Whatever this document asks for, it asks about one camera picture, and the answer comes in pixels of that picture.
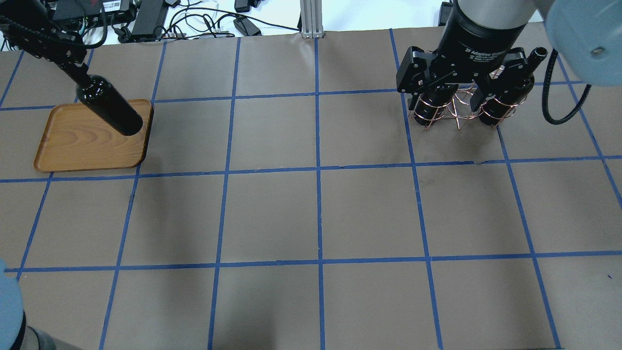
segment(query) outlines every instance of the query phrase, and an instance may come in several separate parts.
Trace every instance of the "electronic device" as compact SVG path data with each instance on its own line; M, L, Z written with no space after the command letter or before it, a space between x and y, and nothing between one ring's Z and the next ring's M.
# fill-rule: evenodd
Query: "electronic device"
M246 17L234 19L233 25L245 37L254 37L261 35L261 31L259 30L259 28L257 28L257 26L255 26L251 22L251 20Z
M136 18L136 5L132 0L104 0L103 5L108 24L129 23ZM53 20L70 31L101 27L100 8L98 1L58 0Z
M447 24L449 20L449 15L452 13L453 3L449 1L443 1L440 4L439 10L439 27L442 27Z
M135 42L157 39L168 10L169 5L164 0L142 0L130 39Z
M259 6L261 0L235 0L233 7L237 13L249 12L252 7Z

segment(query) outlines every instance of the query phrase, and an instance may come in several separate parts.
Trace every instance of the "blue tape grid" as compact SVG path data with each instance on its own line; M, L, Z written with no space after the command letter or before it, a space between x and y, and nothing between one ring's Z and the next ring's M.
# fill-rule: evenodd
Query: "blue tape grid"
M389 35L391 36L391 47L393 48L393 57L395 59L395 66L396 66L396 71L397 71L399 70L399 58L397 56L397 47L395 45L395 37L393 36L392 29L389 30ZM412 178L414 180L415 196L417 198L417 210L419 212L419 227L421 228L421 239L423 241L423 247L424 247L425 269L427 270L428 286L430 287L430 300L432 302L432 317L434 318L434 328L436 330L436 342L437 342L439 349L443 350L443 336L440 330L439 308L437 306L436 292L434 289L434 276L432 274L432 261L430 259L430 249L428 248L428 243L427 243L424 210L423 210L423 205L421 203L421 192L419 188L419 177L417 176L417 165L415 163L415 154L412 149L411 129L410 129L410 124L408 123L408 112L406 110L406 99L404 98L404 94L401 95L401 98L402 98L402 114L404 116L404 126L406 127L406 139L408 142L408 152L411 157Z
M391 44L393 49L394 58L396 61L396 68L399 68L399 61L397 57L397 48L395 45L395 38L392 29L389 30L389 34L391 37ZM610 155L605 156L601 152L600 146L593 134L593 131L588 123L587 117L585 116L583 110L580 110L580 115L585 124L586 129L589 132L589 135L592 139L594 147L598 153L598 156L587 156L587 157L566 157L566 158L532 158L532 159L509 159L507 149L505 147L505 143L503 141L503 135L501 133L501 129L498 129L499 139L501 141L501 146L503 149L504 159L492 159L488 161L484 161L481 163L475 163L473 161L450 161L450 162L424 162L418 163L415 160L414 151L412 149L412 141L409 132L409 123L406 115L406 101L404 96L402 96L402 111L404 112L404 124L406 127L406 136L409 147L409 154L411 157L410 163L396 163L396 164L356 164L356 165L348 165L348 166L322 166L320 162L320 96L322 95L342 95L342 94L357 94L357 93L384 93L384 92L393 92L394 89L375 89L375 90L349 90L349 91L330 91L330 92L321 92L319 85L319 61L318 61L318 40L314 40L314 62L315 62L315 91L308 93L283 93L283 94L271 94L271 95L246 95L246 96L236 96L236 84L237 84L237 75L238 75L238 64L239 64L239 48L240 48L240 38L237 39L237 47L236 47L236 60L235 60L235 69L234 69L234 79L233 79L233 91L230 97L209 97L209 98L181 98L181 99L168 99L168 100L156 100L157 87L159 84L160 74L162 71L162 66L164 64L164 57L166 51L166 43L162 46L162 53L160 56L160 62L157 71L157 78L155 81L155 86L153 89L153 94L151 97L152 103L178 103L178 102L194 102L194 101L209 101L209 100L231 100L231 114L230 114L230 125L229 125L229 136L228 136L228 147L227 147L227 157L226 157L226 166L224 171L212 171L212 172L193 172L193 173L164 173L164 174L141 174L140 166L137 167L136 173L134 175L128 176L85 176L85 177L71 177L64 174L62 177L54 176L54 173L50 173L47 178L35 178L35 179L0 179L0 183L11 183L11 182L46 182L45 191L41 198L41 202L39 205L39 209L34 219L34 223L32 225L32 229L29 235L29 239L27 241L26 249L24 250L24 254L21 260L21 264L19 268L8 268L7 272L16 272L17 279L21 277L24 272L72 272L72 271L113 271L113 283L111 286L108 307L106 309L106 316L104 319L104 326L101 333L100 346L99 349L103 349L104 342L106 339L106 332L108 329L108 322L110 319L112 305L114 301L114 293L116 291L116 283L118 280L119 271L127 271L127 270L164 270L164 269L184 269L184 268L214 268L215 276L214 276L214 287L213 287L213 295L212 295L212 304L211 304L211 315L210 315L210 325L209 325L209 337L208 337L208 349L213 347L213 332L214 332L214 324L215 324L215 316L216 316L216 301L218 296L218 277L220 274L220 268L235 268L235 267L258 267L258 266L286 266L286 265L317 265L318 266L318 293L319 293L319 308L320 308L320 346L321 349L325 349L325 327L324 327L324 302L323 302L323 265L324 264L342 264L342 263L391 263L391 262L424 262L426 264L427 274L428 274L428 282L430 286L430 299L432 303L432 311L434 317L435 330L437 333L437 343L439 349L443 349L442 343L442 333L440 329L440 320L438 315L437 301L435 297L434 290L434 277L432 273L432 264L431 262L436 261L458 261L458 260L498 260L498 259L517 259L517 258L531 258L534 264L534 269L536 271L538 283L542 293L542 300L545 306L545 310L547 313L547 317L549 319L549 325L551 328L552 337L555 342L555 346L557 348L561 348L559 337L557 335L557 331L555 328L555 322L552 316L552 312L550 310L550 306L547 300L546 290L544 286L544 282L542 280L542 276L539 270L539 265L537 259L539 258L555 258L555 257L585 257L585 256L606 256L606 255L622 255L622 250L609 250L609 251L581 251L581 252L559 252L559 253L537 253L534 250L534 246L531 240L531 235L529 233L529 227L527 226L527 221L524 215L524 211L522 209L522 202L519 195L519 190L516 185L516 181L513 176L513 171L511 165L514 163L540 163L540 162L554 162L554 161L589 161L589 160L600 160L603 163L603 167L608 176L609 181L611 182L612 189L616 195L618 203L622 207L622 197L620 195L620 191L611 175L611 171L607 165L606 160L609 159L622 159L622 155ZM91 62L93 58L94 50L90 52L88 58L88 64ZM11 77L7 83L7 86L0 98L0 111L11 111L11 110L39 110L39 109L51 109L54 106L25 106L25 107L9 107L3 108L2 104L6 99L8 91L11 87L11 83L14 80L14 77L18 71L20 63L24 53L22 52L16 62L15 68L11 73ZM564 64L561 60L559 60L560 67L565 77L564 82L552 82L553 85L568 85L573 98L575 101L578 101L577 94L574 90L574 85L583 84L581 81L569 79L569 76L566 72ZM316 166L315 167L307 167L307 168L278 168L278 169L260 169L260 170L236 170L230 171L230 156L231 156L231 138L233 136L233 118L234 118L234 106L235 100L237 99L250 99L250 98L278 98L278 97L297 97L297 96L314 96L315 97L315 127L316 127ZM423 206L421 203L420 197L420 189L417 178L417 168L425 167L425 166L454 166L454 165L473 165L473 164L505 164L508 168L508 173L510 176L510 180L512 183L512 187L514 190L514 195L516 197L517 205L519 207L519 212L521 215L522 223L524 226L527 243L529 246L529 253L523 254L497 254L497 255L452 255L452 256L430 256L429 248L427 245L427 237L425 232L425 222L424 222L424 212ZM422 232L422 241L424 245L424 256L423 257L391 257L391 258L350 258L350 259L324 259L322 253L322 187L321 187L321 172L322 171L331 171L331 170L339 170L339 169L371 169L371 168L407 168L410 167L412 169L413 181L415 185L415 194L417 198L417 210L419 212L419 221ZM225 209L226 209L226 193L228 187L228 176L230 174L251 174L251 173L278 173L278 172L290 172L290 171L316 171L317 173L317 211L318 211L318 259L316 260L286 260L286 261L264 261L264 262L233 262L233 263L223 263L220 261L221 257L221 249L222 249L222 235L225 224ZM123 248L125 243L125 238L127 235L129 220L131 217L132 205L134 201L134 196L136 194L136 188L138 185L138 181L140 178L145 177L171 177L171 176L210 176L210 175L224 175L225 180L223 183L223 197L221 202L221 217L220 217L220 225L218 232L218 248L216 253L216 262L215 263L196 263L196 264L169 264L169 265L121 265L122 257L123 257ZM128 211L126 213L124 228L121 236L121 243L119 244L119 252L117 257L117 262L115 266L86 266L86 267L25 267L26 260L28 257L28 253L30 250L30 246L32 245L32 240L34 238L37 224L39 222L39 218L45 204L45 199L47 197L47 193L49 191L50 185L53 182L58 181L113 181L113 180L122 180L122 179L133 179L134 184L132 187L132 193L129 198L128 203Z

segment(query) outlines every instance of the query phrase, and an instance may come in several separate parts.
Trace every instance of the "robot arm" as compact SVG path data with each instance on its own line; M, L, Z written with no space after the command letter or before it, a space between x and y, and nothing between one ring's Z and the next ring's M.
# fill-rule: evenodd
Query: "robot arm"
M103 12L101 0L98 2ZM104 26L105 17L101 17ZM83 63L86 49L103 44L106 31L99 43L85 45L77 33L56 27L39 0L0 0L0 30L12 45L55 63L76 83L80 101L115 130L126 136L141 130L140 115L107 79L88 74Z
M460 85L472 83L471 117L478 117L487 125L497 125L511 115L531 91L533 71L547 56L543 47L535 48L528 57L523 48L511 48L536 8L543 9L554 47L562 50L583 81L597 85L622 84L622 52L619 52L622 0L599 1L603 8L589 6L591 17L579 11L582 3L578 0L455 0L439 47L433 52L411 47L400 65L397 91L413 95L409 100L411 117L429 127L443 117ZM573 31L564 30L572 26ZM581 37L595 39L600 35L599 41L594 42L606 44L586 49L595 45L594 42L569 38L568 33L582 31L586 26L589 29ZM557 51L553 50L551 70L556 55ZM563 123L570 117L553 120L548 116L547 120Z

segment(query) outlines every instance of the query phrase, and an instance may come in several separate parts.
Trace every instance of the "black cable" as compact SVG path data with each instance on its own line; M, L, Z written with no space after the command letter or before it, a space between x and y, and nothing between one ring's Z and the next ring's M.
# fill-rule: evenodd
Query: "black cable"
M203 37L203 36L207 36L207 35L211 35L211 33L202 33L202 34L197 34L197 35L191 35L189 37L184 37L184 38L165 38L165 39L190 40L190 39L194 39L194 38L197 38L197 37ZM235 37L235 35L232 34L232 33L214 33L214 35L224 35L225 37Z
M162 36L164 36L164 34L157 34L157 35L156 35L156 30L157 30L158 28L162 28L160 31L166 31L166 28L165 28L164 26L156 26L156 27L154 28L154 31L153 31L153 32L151 32L151 34L153 35L153 37L154 37L154 38L158 38L158 37L160 37L161 35L162 35Z
M85 30L84 33L82 33L82 41L84 42L84 38L86 37L86 35L92 31L95 27L97 26L97 22L94 22L93 24L91 24L90 26L88 26Z
M266 25L271 26L271 27L278 27L278 28L283 28L283 29L289 29L290 31L300 32L300 30L298 30L298 28L292 28L292 27L282 26L280 24L268 23L266 21L262 21L262 20L260 20L258 18L255 18L255 17L247 16L245 14L239 14L239 13L225 11L225 10L219 10L219 9L210 9L209 7L191 7L191 8L181 9L181 10L175 12L173 17L171 17L170 22L169 22L169 27L170 27L170 24L173 23L173 19L175 18L175 16L177 16L181 12L188 11L188 10L191 10L191 9L193 9L193 10L206 10L206 11L222 12L222 13L231 14L231 15L239 16L239 17L243 17L243 18L254 19L255 21L258 21L260 23L266 24Z
M214 31L212 30L212 26L209 23L209 21L204 17L204 15L200 15L200 14L187 14L186 16L183 16L182 18L180 18L179 20L177 20L175 23L173 23L171 26L169 26L168 29L165 30L164 33L162 33L162 36L166 35L166 33L170 32L171 30L173 30L173 28L177 27L177 29L179 29L179 27L177 26L177 24L181 23L182 21L185 21L188 19L188 17L200 17L201 19L203 19L205 25L207 26L207 30L205 31L200 31L197 30L198 32L202 32L202 33L207 33L208 31L210 32L210 35L213 35L214 37L216 37L217 33L214 33Z
M220 29L220 21L222 21L223 19L225 19L227 17L239 18L237 15L238 14L224 14L224 15L220 16L220 18L218 18L218 20L216 20L216 26Z
M188 0L188 4L185 7L186 7L186 9L190 9L192 6L196 6L196 5L200 4L200 3L201 3L201 1L198 1L198 2L195 2L194 4L191 4L190 0ZM210 18L211 23L212 23L212 28L214 28L216 26L216 24L214 24L214 20L211 18L211 16L208 15L208 14L205 14L204 16L207 16L207 17ZM200 31L197 28L194 28L190 23L188 23L188 17L187 16L184 17L184 18L185 18L186 25L189 26L190 28L192 28L195 32L205 33L205 32L211 31L210 26L208 24L205 24L208 29L205 29L204 31Z
M192 26L190 23L188 23L188 17L191 17L191 16L184 16L183 19L185 19L186 25L189 26L193 31L199 32L199 33L206 33L208 31L210 31L210 26L208 24L206 24L207 29L205 29L205 30L194 28L194 26Z
M203 14L203 17L205 17L205 16L207 16L207 18L209 18L209 19L210 19L210 22L211 22L211 27L212 27L212 28L215 28L215 27L216 27L216 23L214 23L214 18L211 18L211 16L210 16L209 14L207 14L207 13L204 13L204 14Z
M549 114L549 89L550 81L553 77L553 68L555 68L555 63L557 61L557 55L558 52L553 49L550 53L549 64L546 67L546 72L544 74L544 84L542 86L542 114L544 115L544 119L553 125L564 124L565 122L569 121L573 116L575 116L579 109L581 109L581 106L583 106L583 103L587 99L587 95L590 93L590 89L592 88L590 84L587 84L585 86L585 89L583 89L583 94L581 95L579 102L577 102L577 105L575 105L575 108L573 108L572 111L570 111L570 113L568 113L562 119L553 119L553 117L551 117L551 115Z
M13 21L12 19L6 17L5 15L0 14L0 19L2 19L3 21L8 22L9 24L12 24L13 26L15 26L16 28L20 29L22 32L26 32L26 33L30 33L36 37L39 37L41 39L45 39L45 40L49 40L52 42L56 42L58 44L62 44L62 45L66 45L66 46L71 46L71 47L79 47L82 49L96 49L100 46L102 46L104 44L104 42L106 41L106 38L108 37L108 20L106 18L106 10L104 9L104 3L102 2L102 0L98 0L99 4L100 4L100 8L101 8L101 12L100 12L100 19L103 22L103 27L104 27L104 33L101 36L101 39L99 42L95 43L95 44L90 44L90 45L85 45L85 44L79 44L77 42L73 42L70 40L62 40L59 38L55 38L55 37L51 37L49 35L45 35L43 33L34 31L28 27L24 27L21 24L17 23L16 21Z

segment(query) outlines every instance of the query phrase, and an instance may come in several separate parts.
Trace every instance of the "cable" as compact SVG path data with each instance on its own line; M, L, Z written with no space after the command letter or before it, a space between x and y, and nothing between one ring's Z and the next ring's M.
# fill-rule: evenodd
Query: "cable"
M239 14L239 13L235 13L235 12L230 12L230 11L225 11L225 10L220 10L220 9L210 9L209 7L191 7L191 8L185 8L185 9L181 9L177 12L175 12L175 14L173 15L173 17L171 17L170 22L169 22L169 27L171 26L170 24L173 23L173 19L180 14L181 12L184 11L188 11L188 10L206 10L206 11L216 11L216 12L222 12L222 13L226 13L226 14L231 14L234 15L236 17L243 17L243 18L248 18L248 19L254 19L255 21L258 21L260 23L266 24L268 26L271 27L278 27L278 28L283 28L283 29L289 29L290 31L296 31L296 32L300 32L300 30L298 28L292 28L292 27L287 27L287 26L282 26L280 24L273 24L273 23L268 23L266 21L262 21L258 18L255 17L251 17L251 16L247 16L245 14Z
M15 26L16 28L20 29L22 32L26 32L29 34L32 34L36 37L39 37L41 39L45 39L45 40L49 40L52 42L56 42L58 44L62 44L62 45L66 45L66 46L70 46L70 47L79 47L81 49L96 49L100 46L102 46L104 44L104 42L106 41L106 38L108 37L108 20L106 18L106 10L104 9L104 3L102 2L102 0L97 0L100 4L100 8L101 8L101 12L100 12L100 19L103 22L103 27L104 27L104 33L101 36L101 39L99 42L95 43L95 44L90 44L90 45L85 45L85 44L79 44L77 42L73 42L70 40L62 40L59 38L55 38L55 37L51 37L49 35L45 35L43 33L34 31L28 27L24 27L23 25L17 23L16 21L13 21L12 19L6 17L5 15L0 14L0 19L2 19L5 22L8 22L9 24L12 24L13 26Z
M206 33L206 32L210 32L210 35L213 35L214 37L216 37L216 33L214 33L214 31L212 30L212 26L209 23L208 19L206 19L204 17L204 15L200 15L200 14L187 14L186 16L183 16L181 19L179 19L177 22L173 23L171 26L169 26L168 29L165 30L164 33L162 33L162 35L166 35L166 33L170 32L171 30L173 30L173 33L175 34L175 36L177 36L177 33L174 31L174 28L176 27L177 29L179 29L179 27L177 26L177 24L181 23L182 21L187 20L189 17L200 17L203 19L205 25L207 26L207 30L205 31L200 31L198 29L195 29L197 32L202 32L202 33Z
M590 93L590 89L592 88L590 84L587 84L585 86L585 89L583 89L583 94L581 95L579 102L577 102L577 105L575 105L575 108L573 108L572 111L570 111L570 113L568 113L565 117L561 119L553 119L553 117L551 117L551 115L549 114L549 89L550 80L553 77L553 68L555 68L555 63L557 61L557 55L558 52L553 49L550 53L549 64L546 67L546 72L544 74L544 84L542 86L542 114L544 115L544 119L553 125L564 124L565 122L569 121L573 116L575 116L579 109L581 109L581 106L583 106L583 103L587 99L587 95Z
M216 26L219 29L220 29L220 21L222 21L223 19L225 19L227 17L240 18L240 17L237 16L237 14L224 14L224 15L220 16L220 18L218 20L216 20Z

